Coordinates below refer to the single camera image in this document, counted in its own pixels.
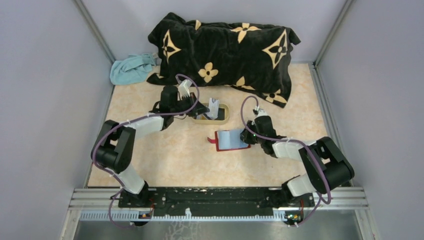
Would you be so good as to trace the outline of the silver grey credit card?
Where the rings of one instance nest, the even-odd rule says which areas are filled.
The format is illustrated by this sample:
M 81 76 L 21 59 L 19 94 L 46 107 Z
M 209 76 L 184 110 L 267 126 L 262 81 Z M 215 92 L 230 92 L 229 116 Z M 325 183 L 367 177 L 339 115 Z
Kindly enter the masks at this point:
M 215 120 L 218 118 L 219 106 L 220 106 L 220 101 L 218 99 L 212 98 L 212 97 L 209 99 L 209 102 L 208 102 L 209 112 L 207 112 L 205 115 L 208 120 Z

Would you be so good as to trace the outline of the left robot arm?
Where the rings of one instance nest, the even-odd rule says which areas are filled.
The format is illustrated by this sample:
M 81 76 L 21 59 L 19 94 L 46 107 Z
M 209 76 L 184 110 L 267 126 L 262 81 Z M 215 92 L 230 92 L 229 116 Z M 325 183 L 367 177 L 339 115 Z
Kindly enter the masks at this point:
M 178 90 L 176 86 L 165 86 L 160 100 L 145 116 L 121 123 L 105 121 L 91 150 L 91 160 L 130 193 L 132 203 L 144 207 L 150 200 L 150 193 L 146 190 L 148 184 L 131 164 L 136 140 L 166 130 L 176 116 L 197 117 L 209 111 L 187 88 Z

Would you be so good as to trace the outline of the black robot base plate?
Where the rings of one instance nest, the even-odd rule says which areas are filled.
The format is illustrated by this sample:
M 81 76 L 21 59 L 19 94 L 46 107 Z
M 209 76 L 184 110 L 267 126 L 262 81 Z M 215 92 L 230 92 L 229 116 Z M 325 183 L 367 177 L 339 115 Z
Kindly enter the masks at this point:
M 147 208 L 155 217 L 265 217 L 284 207 L 314 207 L 311 193 L 287 200 L 281 187 L 150 187 L 142 195 L 123 191 L 120 208 Z

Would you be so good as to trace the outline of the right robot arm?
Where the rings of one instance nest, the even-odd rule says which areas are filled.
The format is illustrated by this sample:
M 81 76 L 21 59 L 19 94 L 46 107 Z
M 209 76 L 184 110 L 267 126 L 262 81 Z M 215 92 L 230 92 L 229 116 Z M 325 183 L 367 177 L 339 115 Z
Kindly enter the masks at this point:
M 331 190 L 349 182 L 355 171 L 335 142 L 328 136 L 313 141 L 300 141 L 278 135 L 268 115 L 243 120 L 245 129 L 240 139 L 258 144 L 266 155 L 277 159 L 292 159 L 303 164 L 306 173 L 281 185 L 281 199 L 295 206 L 302 195 L 317 192 L 329 196 Z

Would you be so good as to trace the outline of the red leather card holder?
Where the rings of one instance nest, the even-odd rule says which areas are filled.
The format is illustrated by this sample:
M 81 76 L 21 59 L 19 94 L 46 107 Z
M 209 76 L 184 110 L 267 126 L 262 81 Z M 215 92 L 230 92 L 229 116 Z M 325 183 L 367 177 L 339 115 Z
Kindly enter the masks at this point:
M 251 147 L 241 140 L 244 129 L 218 130 L 214 132 L 214 138 L 207 137 L 210 144 L 214 144 L 217 152 L 244 150 Z

